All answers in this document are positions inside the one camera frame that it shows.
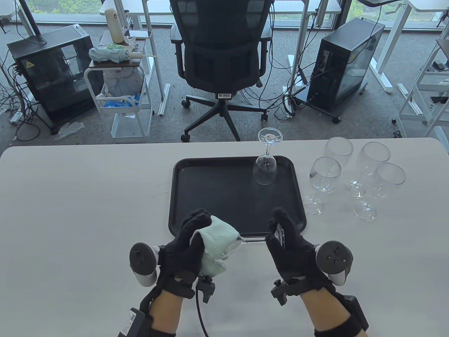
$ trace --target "hand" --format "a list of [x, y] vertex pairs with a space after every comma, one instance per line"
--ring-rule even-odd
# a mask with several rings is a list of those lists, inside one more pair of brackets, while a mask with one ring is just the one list
[[[285, 247], [274, 236], [277, 225], [284, 230]], [[299, 233], [298, 226], [283, 208], [273, 209], [270, 220], [271, 234], [265, 237], [268, 250], [281, 277], [291, 284], [307, 278], [314, 289], [323, 287], [332, 289], [332, 283], [317, 267], [315, 247]]]
[[199, 234], [192, 242], [190, 239], [196, 230], [211, 223], [211, 215], [204, 209], [197, 209], [184, 218], [178, 235], [159, 252], [161, 275], [192, 287], [201, 270], [204, 243]]

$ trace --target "white bottle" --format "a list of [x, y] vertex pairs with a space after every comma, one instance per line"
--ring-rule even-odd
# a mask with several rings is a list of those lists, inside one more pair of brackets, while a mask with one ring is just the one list
[[123, 36], [122, 27], [120, 26], [119, 17], [115, 9], [105, 10], [106, 22], [108, 24], [109, 32], [114, 43], [123, 43], [125, 37]]

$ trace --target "wine glass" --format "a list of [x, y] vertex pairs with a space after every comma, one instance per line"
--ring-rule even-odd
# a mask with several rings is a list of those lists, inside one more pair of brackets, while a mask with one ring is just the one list
[[369, 180], [376, 168], [390, 160], [391, 152], [379, 142], [369, 142], [363, 146], [357, 158], [357, 169], [360, 177], [357, 180], [348, 180], [343, 184], [344, 192], [351, 198], [360, 199], [366, 194], [364, 181]]
[[[282, 229], [281, 225], [277, 225], [276, 231], [274, 232], [274, 236], [276, 239], [279, 240], [281, 243], [281, 246], [284, 247], [285, 245], [285, 237], [284, 237], [284, 230]], [[244, 238], [242, 236], [238, 236], [235, 241], [230, 244], [230, 246], [221, 254], [219, 257], [215, 258], [216, 260], [226, 260], [232, 253], [234, 253], [237, 249], [240, 248], [242, 244], [257, 244], [265, 242], [265, 238]]]
[[[392, 163], [380, 164], [374, 173], [371, 183], [367, 184], [368, 195], [372, 198], [385, 198], [404, 184], [404, 170]], [[363, 220], [372, 221], [377, 216], [377, 209], [368, 201], [360, 201], [354, 208], [354, 213]]]
[[343, 137], [333, 137], [326, 143], [324, 156], [335, 159], [343, 168], [351, 159], [353, 151], [354, 146], [349, 140]]
[[253, 176], [261, 185], [269, 185], [276, 180], [277, 164], [270, 155], [270, 148], [282, 141], [282, 133], [275, 128], [263, 128], [257, 134], [259, 140], [267, 146], [266, 152], [256, 159]]
[[304, 210], [313, 215], [318, 215], [323, 212], [324, 204], [318, 193], [331, 194], [335, 190], [335, 183], [341, 174], [341, 166], [333, 158], [321, 157], [318, 158], [312, 166], [309, 179], [310, 184], [315, 189], [314, 196], [304, 198]]

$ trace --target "black tray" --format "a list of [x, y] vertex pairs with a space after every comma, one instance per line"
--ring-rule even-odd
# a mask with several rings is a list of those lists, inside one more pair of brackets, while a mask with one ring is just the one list
[[232, 225], [243, 237], [265, 236], [271, 210], [287, 210], [300, 231], [306, 227], [293, 163], [275, 156], [276, 181], [259, 185], [252, 178], [257, 157], [183, 159], [173, 169], [168, 228], [173, 235], [182, 219], [197, 208]]

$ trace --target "office chair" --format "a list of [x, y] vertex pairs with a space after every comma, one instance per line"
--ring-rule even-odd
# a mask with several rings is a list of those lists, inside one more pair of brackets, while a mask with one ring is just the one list
[[[193, 87], [214, 93], [216, 100], [186, 95], [182, 106], [190, 101], [211, 109], [184, 129], [183, 142], [190, 140], [189, 131], [215, 115], [224, 117], [235, 139], [240, 137], [229, 111], [262, 112], [267, 109], [230, 103], [244, 88], [257, 84], [267, 64], [267, 43], [271, 27], [267, 23], [272, 0], [170, 0], [175, 17], [170, 38], [175, 44], [178, 74]], [[184, 43], [184, 60], [181, 45]]]

